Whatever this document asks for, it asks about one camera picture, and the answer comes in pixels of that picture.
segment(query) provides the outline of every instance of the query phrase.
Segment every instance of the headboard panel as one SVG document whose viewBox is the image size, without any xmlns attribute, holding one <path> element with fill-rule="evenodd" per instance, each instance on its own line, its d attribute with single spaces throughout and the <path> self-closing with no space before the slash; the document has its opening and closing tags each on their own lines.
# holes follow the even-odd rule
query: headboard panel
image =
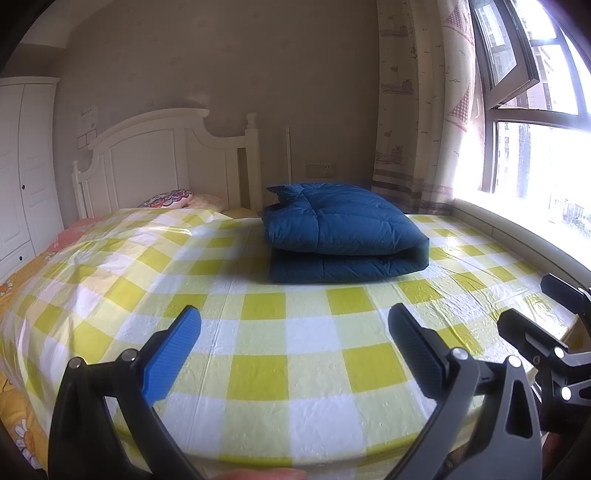
<svg viewBox="0 0 591 480">
<path fill-rule="evenodd" d="M 72 180 L 80 218 L 137 207 L 153 195 L 191 188 L 240 207 L 238 148 L 246 149 L 250 208 L 262 209 L 261 166 L 255 114 L 242 137 L 214 137 L 203 119 L 209 110 L 171 108 L 143 113 L 100 134 L 90 145 L 88 170 L 74 162 Z"/>
</svg>

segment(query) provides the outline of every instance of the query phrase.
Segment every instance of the blue folded quilt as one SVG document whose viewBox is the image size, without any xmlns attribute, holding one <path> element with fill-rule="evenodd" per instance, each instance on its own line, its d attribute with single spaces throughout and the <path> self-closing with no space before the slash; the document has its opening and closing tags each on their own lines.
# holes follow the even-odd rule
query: blue folded quilt
<svg viewBox="0 0 591 480">
<path fill-rule="evenodd" d="M 268 190 L 279 198 L 262 215 L 272 280 L 377 280 L 428 266 L 428 238 L 375 193 L 337 183 Z"/>
</svg>

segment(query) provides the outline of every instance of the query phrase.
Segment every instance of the yellow and white checkered sheet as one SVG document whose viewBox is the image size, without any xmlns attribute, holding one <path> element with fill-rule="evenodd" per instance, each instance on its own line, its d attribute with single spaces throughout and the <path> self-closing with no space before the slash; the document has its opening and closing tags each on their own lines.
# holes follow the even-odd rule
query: yellow and white checkered sheet
<svg viewBox="0 0 591 480">
<path fill-rule="evenodd" d="M 259 219 L 120 210 L 24 287 L 2 320 L 0 369 L 48 432 L 69 358 L 104 362 L 139 349 L 191 304 L 201 336 L 155 408 L 195 464 L 383 478 L 434 408 L 387 333 L 393 304 L 449 346 L 494 361 L 514 352 L 496 331 L 509 307 L 558 338 L 574 326 L 540 293 L 540 275 L 487 236 L 453 218 L 410 218 L 431 239 L 425 271 L 299 286 L 268 281 Z"/>
</svg>

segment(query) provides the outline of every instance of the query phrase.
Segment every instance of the wardrobe door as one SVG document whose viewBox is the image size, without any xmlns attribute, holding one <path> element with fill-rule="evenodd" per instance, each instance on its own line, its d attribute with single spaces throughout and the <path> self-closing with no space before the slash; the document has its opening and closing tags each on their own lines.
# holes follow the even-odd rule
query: wardrobe door
<svg viewBox="0 0 591 480">
<path fill-rule="evenodd" d="M 53 99 L 55 85 L 25 85 L 18 134 L 22 202 L 35 254 L 64 229 L 53 172 Z"/>
<path fill-rule="evenodd" d="M 23 88 L 0 87 L 0 259 L 29 240 L 18 178 L 18 120 Z"/>
</svg>

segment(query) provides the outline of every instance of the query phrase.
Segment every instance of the curtain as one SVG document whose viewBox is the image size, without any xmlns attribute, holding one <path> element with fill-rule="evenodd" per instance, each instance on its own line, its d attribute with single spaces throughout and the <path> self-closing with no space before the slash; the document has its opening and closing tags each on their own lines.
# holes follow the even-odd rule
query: curtain
<svg viewBox="0 0 591 480">
<path fill-rule="evenodd" d="M 372 191 L 405 213 L 449 214 L 472 108 L 467 0 L 377 0 L 380 90 Z"/>
</svg>

